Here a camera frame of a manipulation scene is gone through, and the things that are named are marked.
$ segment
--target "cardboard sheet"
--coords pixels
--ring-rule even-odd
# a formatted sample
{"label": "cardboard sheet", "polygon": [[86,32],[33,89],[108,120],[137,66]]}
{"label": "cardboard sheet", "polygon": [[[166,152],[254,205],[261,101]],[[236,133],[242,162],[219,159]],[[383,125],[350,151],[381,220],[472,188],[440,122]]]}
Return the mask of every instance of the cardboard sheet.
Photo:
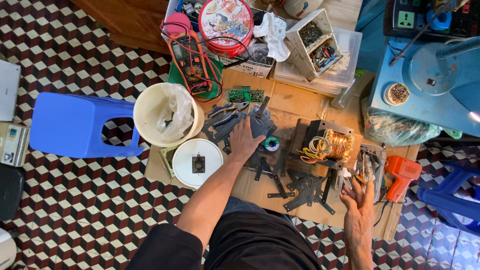
{"label": "cardboard sheet", "polygon": [[[247,74],[242,74],[236,71],[225,70],[223,79],[224,98],[221,102],[219,102],[219,105],[227,103],[227,98],[225,96],[228,97],[227,91],[229,88],[239,89],[241,86],[250,86],[252,89],[263,89],[265,90],[265,95],[271,97],[267,108],[271,112],[271,119],[278,127],[273,135],[280,139],[281,147],[285,147],[285,144],[289,144],[291,134],[295,129],[295,125],[299,118],[304,118],[310,121],[319,119],[319,115],[322,115],[325,105],[329,101],[329,98],[315,93],[304,91],[292,86],[275,83],[266,79],[253,77]],[[211,105],[202,105],[202,107],[205,112],[211,110]],[[358,97],[353,97],[348,106],[342,111],[330,109],[325,119],[339,125],[353,128],[356,138],[362,138],[360,135],[362,129],[360,127],[361,123],[363,122],[363,118],[360,111],[360,99]],[[203,133],[200,133],[196,137],[206,138]],[[380,145],[379,142],[374,142],[366,138],[363,139],[363,142]],[[222,149],[223,142],[220,142],[218,146],[220,149]],[[180,183],[175,177],[172,179],[169,178],[168,171],[166,171],[162,165],[159,154],[160,149],[160,147],[152,146],[148,164],[145,170],[145,177],[162,181],[166,184],[174,184],[180,187],[189,188]],[[402,157],[415,160],[418,149],[418,145],[409,147],[396,147],[394,152],[387,153],[387,156],[400,155]],[[267,156],[267,162],[271,166],[276,163],[279,152],[280,151],[277,151]],[[299,169],[301,171],[310,172],[320,176],[326,174],[325,166],[310,166],[309,164],[298,160],[288,159],[287,168]],[[267,198],[267,193],[277,192],[273,180],[267,175],[262,175],[260,181],[255,181],[254,176],[255,172],[242,170],[237,177],[235,185],[233,186],[231,195],[242,200],[253,202],[262,208],[274,210],[280,213],[286,213],[283,208],[283,204],[289,200],[292,200],[293,198]],[[290,183],[290,178],[288,176],[281,177],[280,180],[284,186]],[[330,191],[327,203],[336,211],[335,215],[331,215],[318,203],[314,203],[312,207],[303,205],[289,212],[289,214],[296,215],[302,219],[343,228],[346,208],[340,201],[336,191]],[[376,219],[380,216],[382,206],[383,204],[378,204],[375,206],[375,212],[377,215]],[[382,220],[373,230],[374,237],[381,237],[386,240],[393,239],[396,226],[398,224],[398,219],[401,214],[401,208],[402,205],[394,205],[393,207],[392,205],[389,205],[385,208]]]}

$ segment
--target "blue-handled pliers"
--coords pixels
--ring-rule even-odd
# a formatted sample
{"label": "blue-handled pliers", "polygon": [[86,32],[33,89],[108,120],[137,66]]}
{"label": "blue-handled pliers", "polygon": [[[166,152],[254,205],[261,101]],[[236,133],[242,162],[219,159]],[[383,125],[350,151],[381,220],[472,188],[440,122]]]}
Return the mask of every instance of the blue-handled pliers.
{"label": "blue-handled pliers", "polygon": [[223,112],[223,111],[226,111],[226,110],[233,110],[233,111],[230,112],[230,113],[227,113],[222,120],[220,120],[220,121],[216,122],[215,124],[213,124],[212,127],[217,127],[217,126],[219,126],[219,125],[221,125],[221,124],[224,124],[224,123],[230,121],[232,118],[234,118],[234,117],[236,117],[236,116],[238,115],[238,113],[239,113],[240,110],[242,110],[242,109],[244,109],[245,107],[247,107],[249,103],[250,103],[250,102],[248,102],[248,101],[242,102],[242,103],[237,103],[237,104],[235,104],[235,103],[230,103],[230,104],[227,104],[227,105],[225,105],[225,106],[223,106],[223,107],[219,107],[219,108],[215,109],[213,112],[211,112],[210,114],[208,114],[208,117],[215,116],[216,114],[219,114],[219,113],[221,113],[221,112]]}

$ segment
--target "wooden cabinet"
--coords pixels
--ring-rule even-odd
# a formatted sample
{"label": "wooden cabinet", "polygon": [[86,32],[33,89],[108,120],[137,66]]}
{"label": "wooden cabinet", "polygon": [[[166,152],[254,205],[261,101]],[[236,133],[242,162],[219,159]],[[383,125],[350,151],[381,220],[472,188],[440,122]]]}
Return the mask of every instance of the wooden cabinet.
{"label": "wooden cabinet", "polygon": [[161,36],[168,0],[72,0],[110,31],[110,39],[132,48],[170,54]]}

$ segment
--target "orange soldering gun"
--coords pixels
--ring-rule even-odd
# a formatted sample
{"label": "orange soldering gun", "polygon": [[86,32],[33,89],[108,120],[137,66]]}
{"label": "orange soldering gun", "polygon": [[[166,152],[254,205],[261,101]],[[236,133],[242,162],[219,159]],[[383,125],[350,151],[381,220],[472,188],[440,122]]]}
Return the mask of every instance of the orange soldering gun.
{"label": "orange soldering gun", "polygon": [[388,165],[385,170],[395,176],[395,182],[388,190],[385,198],[397,203],[398,198],[408,187],[413,179],[418,179],[421,173],[421,165],[401,156],[390,156],[387,158]]}

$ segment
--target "peacock illustration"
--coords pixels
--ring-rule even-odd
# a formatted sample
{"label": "peacock illustration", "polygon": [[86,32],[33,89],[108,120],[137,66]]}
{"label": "peacock illustration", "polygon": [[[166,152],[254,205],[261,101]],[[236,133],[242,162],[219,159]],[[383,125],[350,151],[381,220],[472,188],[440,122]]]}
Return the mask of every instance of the peacock illustration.
{"label": "peacock illustration", "polygon": [[220,21],[217,25],[214,25],[211,22],[208,23],[215,32],[227,32],[238,37],[244,37],[248,34],[249,29],[243,23],[229,21],[227,17],[219,13],[217,13],[217,16],[220,16]]}

